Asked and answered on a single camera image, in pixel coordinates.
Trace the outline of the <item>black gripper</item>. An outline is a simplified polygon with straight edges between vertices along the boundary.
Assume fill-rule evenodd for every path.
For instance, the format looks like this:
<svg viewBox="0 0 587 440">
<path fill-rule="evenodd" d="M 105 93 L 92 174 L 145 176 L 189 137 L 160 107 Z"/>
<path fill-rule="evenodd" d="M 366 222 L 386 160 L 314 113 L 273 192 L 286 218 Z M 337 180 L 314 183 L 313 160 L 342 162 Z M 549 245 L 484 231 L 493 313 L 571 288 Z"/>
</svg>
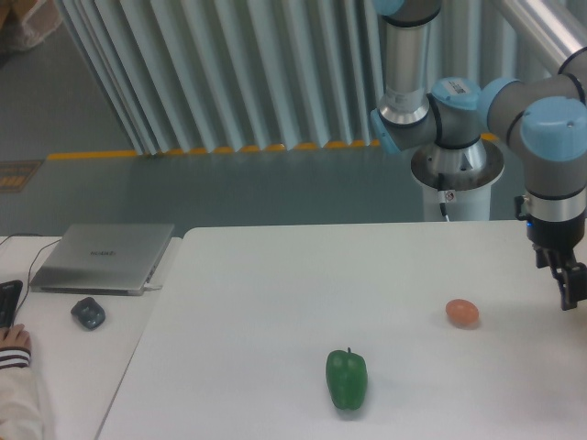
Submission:
<svg viewBox="0 0 587 440">
<path fill-rule="evenodd" d="M 526 232 L 534 244 L 536 267 L 548 268 L 551 276 L 558 279 L 561 309 L 568 311 L 576 308 L 579 302 L 586 300 L 586 265 L 578 262 L 573 255 L 568 255 L 558 268 L 550 250 L 573 250 L 582 240 L 582 218 L 547 222 L 531 217 L 526 222 Z"/>
</svg>

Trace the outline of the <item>white sleeved forearm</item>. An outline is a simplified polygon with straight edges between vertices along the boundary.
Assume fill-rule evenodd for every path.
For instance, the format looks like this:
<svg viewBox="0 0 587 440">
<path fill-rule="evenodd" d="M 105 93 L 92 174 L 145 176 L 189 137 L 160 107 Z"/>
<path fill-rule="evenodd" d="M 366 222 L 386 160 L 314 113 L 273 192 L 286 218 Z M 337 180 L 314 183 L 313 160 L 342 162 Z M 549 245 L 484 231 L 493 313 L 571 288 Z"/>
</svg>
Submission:
<svg viewBox="0 0 587 440">
<path fill-rule="evenodd" d="M 44 439 L 35 372 L 29 349 L 1 348 L 1 438 Z"/>
</svg>

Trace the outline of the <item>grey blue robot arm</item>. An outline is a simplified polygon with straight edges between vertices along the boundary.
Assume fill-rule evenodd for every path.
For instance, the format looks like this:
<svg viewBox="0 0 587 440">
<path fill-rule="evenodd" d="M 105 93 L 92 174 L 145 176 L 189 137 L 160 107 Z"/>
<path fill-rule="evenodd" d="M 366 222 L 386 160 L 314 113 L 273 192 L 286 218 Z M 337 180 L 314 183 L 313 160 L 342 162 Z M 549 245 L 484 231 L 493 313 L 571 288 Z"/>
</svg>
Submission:
<svg viewBox="0 0 587 440">
<path fill-rule="evenodd" d="M 480 87 L 459 77 L 425 87 L 430 27 L 438 1 L 378 1 L 387 27 L 385 91 L 371 112 L 390 152 L 416 149 L 412 173 L 436 197 L 440 216 L 457 193 L 491 185 L 504 163 L 482 141 L 488 131 L 521 160 L 525 188 L 515 215 L 526 224 L 536 264 L 549 268 L 561 306 L 586 297 L 586 267 L 574 256 L 586 217 L 586 30 L 555 1 L 499 1 L 496 8 L 540 58 L 547 79 L 498 78 Z"/>
</svg>

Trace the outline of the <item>person's hand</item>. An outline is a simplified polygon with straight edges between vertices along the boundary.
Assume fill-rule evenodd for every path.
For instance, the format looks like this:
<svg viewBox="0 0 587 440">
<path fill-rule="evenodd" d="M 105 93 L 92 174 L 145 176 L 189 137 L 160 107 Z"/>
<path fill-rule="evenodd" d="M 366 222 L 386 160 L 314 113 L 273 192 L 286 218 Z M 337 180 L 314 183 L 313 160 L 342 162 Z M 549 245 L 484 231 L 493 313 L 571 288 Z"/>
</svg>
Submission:
<svg viewBox="0 0 587 440">
<path fill-rule="evenodd" d="M 31 337 L 23 324 L 16 324 L 11 327 L 2 327 L 0 330 L 0 348 L 18 349 L 31 352 Z"/>
</svg>

